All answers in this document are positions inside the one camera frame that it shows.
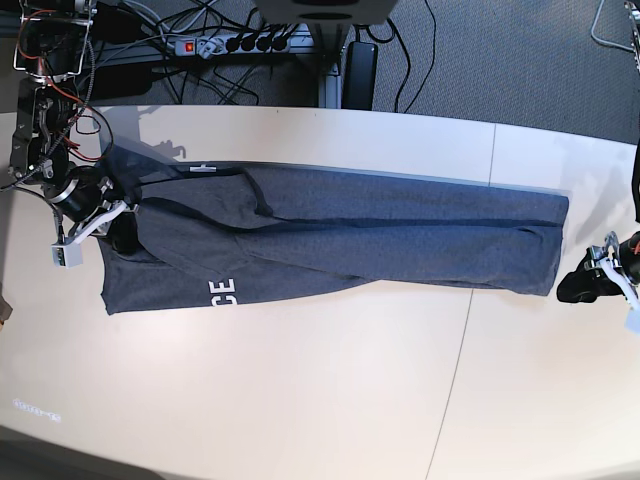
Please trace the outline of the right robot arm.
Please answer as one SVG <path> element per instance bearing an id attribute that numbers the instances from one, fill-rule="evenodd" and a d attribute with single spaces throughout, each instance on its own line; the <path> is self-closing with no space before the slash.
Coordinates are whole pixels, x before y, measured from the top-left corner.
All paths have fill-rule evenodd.
<path id="1" fill-rule="evenodd" d="M 22 1 L 13 67 L 24 73 L 18 91 L 17 120 L 8 173 L 2 191 L 30 193 L 54 215 L 56 265 L 82 262 L 82 242 L 104 237 L 111 223 L 132 206 L 115 192 L 99 168 L 109 151 L 81 153 L 71 138 L 81 120 L 92 120 L 98 132 L 112 131 L 90 105 L 97 55 L 92 40 L 108 38 L 112 14 L 99 1 Z"/>

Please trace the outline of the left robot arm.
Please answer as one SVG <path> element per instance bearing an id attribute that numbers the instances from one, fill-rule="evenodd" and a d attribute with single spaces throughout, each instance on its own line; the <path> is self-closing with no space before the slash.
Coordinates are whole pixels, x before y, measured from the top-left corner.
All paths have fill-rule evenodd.
<path id="1" fill-rule="evenodd" d="M 634 54 L 639 72 L 639 1 L 624 1 L 631 22 L 631 47 L 623 47 L 596 35 L 596 26 L 604 6 L 601 1 L 594 16 L 590 36 L 597 44 Z M 631 177 L 631 195 L 635 222 L 639 225 L 639 142 Z M 560 282 L 556 296 L 560 302 L 594 303 L 600 297 L 623 296 L 632 310 L 639 311 L 639 231 L 619 241 L 615 232 L 605 237 L 604 246 L 591 246 L 575 271 Z"/>

